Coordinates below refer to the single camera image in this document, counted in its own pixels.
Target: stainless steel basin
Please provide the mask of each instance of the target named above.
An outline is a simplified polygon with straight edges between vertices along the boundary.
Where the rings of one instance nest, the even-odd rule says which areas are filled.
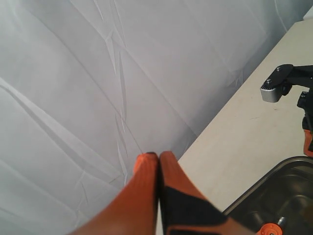
[[[293,157],[274,167],[224,213],[254,232],[283,217],[284,235],[313,235],[304,217],[309,207],[313,208],[313,158]]]

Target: metal sink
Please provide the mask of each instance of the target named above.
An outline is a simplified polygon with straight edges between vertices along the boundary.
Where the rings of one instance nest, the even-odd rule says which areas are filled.
[[[308,207],[313,208],[313,158],[293,157],[274,167],[224,213],[254,232],[265,223],[279,223],[284,235],[312,235],[304,217]]]

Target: orange part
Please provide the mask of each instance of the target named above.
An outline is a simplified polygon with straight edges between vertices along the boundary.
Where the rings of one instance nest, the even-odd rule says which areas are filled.
[[[268,223],[262,226],[257,235],[283,235],[283,231],[277,224]]]
[[[201,214],[203,213],[204,206],[207,204],[210,204],[206,197],[200,193],[200,191],[193,185],[193,183],[189,180],[189,178],[186,176],[184,171],[181,169],[180,165],[178,164],[176,157],[172,152],[163,152],[160,156],[160,168],[162,172],[162,177],[163,177],[163,190],[164,193],[166,194],[166,188],[172,188],[174,190],[177,190],[181,192],[183,195],[188,195],[187,197],[190,198],[190,205],[195,205],[193,204],[194,199],[196,201],[203,201],[203,208],[198,208],[199,212]],[[164,195],[164,201],[170,200],[168,195]],[[181,198],[177,197],[175,200],[179,201],[181,200],[183,203],[186,203],[186,201],[183,201]],[[221,214],[226,218],[226,220],[222,223],[216,223],[213,224],[212,221],[206,221],[206,223],[203,223],[201,225],[199,224],[170,224],[170,220],[173,219],[173,211],[170,211],[170,208],[166,208],[166,203],[163,204],[162,198],[161,198],[161,210],[162,210],[162,219],[165,219],[165,233],[166,235],[170,235],[173,233],[173,231],[181,231],[181,234],[188,234],[184,232],[190,232],[190,234],[220,234],[220,235],[254,235],[255,233],[249,231],[247,228],[244,226],[240,225],[237,223],[235,220],[231,218],[227,218],[220,211],[217,209],[212,209],[212,213],[215,214],[216,216],[219,216]],[[187,214],[190,216],[192,215],[192,212],[190,211],[190,207],[188,208],[189,211],[187,211]]]
[[[313,152],[309,151],[309,146],[312,141],[312,134],[309,130],[304,130],[304,147],[303,147],[303,152],[305,155],[308,157],[313,157]]]
[[[71,235],[154,235],[158,163],[155,153],[139,155],[129,183],[102,212]]]

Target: wrinkled white fabric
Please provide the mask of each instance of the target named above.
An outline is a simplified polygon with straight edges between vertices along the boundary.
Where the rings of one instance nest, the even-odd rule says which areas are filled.
[[[139,153],[180,157],[312,4],[0,0],[0,234],[70,232]]]

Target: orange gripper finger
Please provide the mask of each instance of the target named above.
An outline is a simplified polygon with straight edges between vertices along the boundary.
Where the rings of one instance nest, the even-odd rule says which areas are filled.
[[[172,152],[160,156],[164,235],[254,235],[217,210],[192,184]]]
[[[102,212],[71,235],[154,235],[158,163],[155,153],[139,155],[129,183]]]

